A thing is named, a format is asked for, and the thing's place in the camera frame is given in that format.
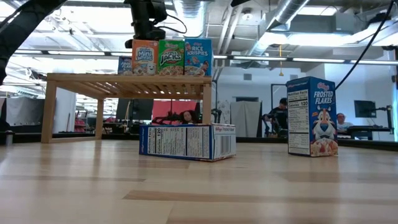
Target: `shelf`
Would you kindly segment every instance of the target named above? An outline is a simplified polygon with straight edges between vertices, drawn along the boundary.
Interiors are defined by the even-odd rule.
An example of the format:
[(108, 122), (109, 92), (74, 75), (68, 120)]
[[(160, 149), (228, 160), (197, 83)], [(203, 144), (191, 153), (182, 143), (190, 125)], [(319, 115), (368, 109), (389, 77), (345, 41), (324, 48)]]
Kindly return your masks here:
[(97, 99), (95, 138), (102, 138), (105, 98), (147, 98), (203, 100), (203, 123), (211, 123), (211, 77), (191, 76), (122, 76), (110, 74), (47, 74), (42, 143), (62, 142), (52, 139), (57, 88)]
[(47, 81), (92, 98), (203, 99), (203, 86), (211, 77), (121, 76), (49, 73)]

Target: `cereal box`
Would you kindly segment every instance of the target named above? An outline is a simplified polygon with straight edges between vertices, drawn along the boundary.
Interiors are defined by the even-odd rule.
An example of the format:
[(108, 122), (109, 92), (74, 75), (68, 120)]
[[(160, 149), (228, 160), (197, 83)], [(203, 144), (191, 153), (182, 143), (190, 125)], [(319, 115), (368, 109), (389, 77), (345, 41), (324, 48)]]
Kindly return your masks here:
[(118, 75), (132, 75), (131, 57), (119, 57)]
[(185, 75), (211, 76), (213, 47), (210, 39), (185, 39)]
[(159, 75), (184, 74), (184, 41), (159, 41)]
[(236, 155), (235, 125), (141, 125), (139, 154), (214, 162)]
[(132, 41), (132, 74), (155, 75), (158, 42), (153, 40)]
[(337, 155), (335, 83), (304, 77), (286, 86), (289, 154)]

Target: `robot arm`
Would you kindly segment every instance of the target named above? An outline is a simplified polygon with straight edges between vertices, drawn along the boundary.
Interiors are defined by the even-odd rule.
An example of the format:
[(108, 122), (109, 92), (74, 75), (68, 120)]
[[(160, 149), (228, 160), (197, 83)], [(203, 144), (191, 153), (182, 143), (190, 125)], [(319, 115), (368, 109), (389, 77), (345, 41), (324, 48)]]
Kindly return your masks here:
[[(0, 85), (6, 77), (6, 67), (15, 51), (25, 42), (36, 27), (54, 10), (67, 0), (29, 0), (16, 12), (12, 22), (0, 24)], [(165, 38), (165, 31), (154, 27), (166, 20), (167, 13), (163, 0), (125, 0), (130, 4), (134, 26), (134, 38), (141, 40), (160, 40)], [(126, 43), (131, 48), (131, 40)]]

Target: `nutrition facts label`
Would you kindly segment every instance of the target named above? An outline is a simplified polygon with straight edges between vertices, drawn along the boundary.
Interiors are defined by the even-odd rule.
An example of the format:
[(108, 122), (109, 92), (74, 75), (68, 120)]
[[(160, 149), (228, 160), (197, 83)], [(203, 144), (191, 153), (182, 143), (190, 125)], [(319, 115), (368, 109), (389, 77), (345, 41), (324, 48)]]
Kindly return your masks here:
[(210, 127), (149, 128), (148, 154), (209, 158)]
[(310, 154), (308, 90), (288, 93), (289, 152)]

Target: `table leg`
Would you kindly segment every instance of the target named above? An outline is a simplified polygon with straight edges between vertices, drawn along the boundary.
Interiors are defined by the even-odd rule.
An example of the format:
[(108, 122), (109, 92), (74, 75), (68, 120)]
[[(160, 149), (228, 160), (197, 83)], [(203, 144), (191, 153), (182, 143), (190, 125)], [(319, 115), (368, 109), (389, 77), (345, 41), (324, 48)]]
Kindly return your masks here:
[(203, 124), (211, 123), (211, 85), (203, 86)]
[(55, 81), (48, 81), (45, 90), (42, 143), (50, 143), (52, 139), (52, 128), (54, 123), (56, 94), (57, 94), (57, 83)]
[(104, 99), (98, 99), (97, 103), (97, 120), (95, 124), (95, 138), (98, 140), (102, 139), (102, 126), (104, 118)]

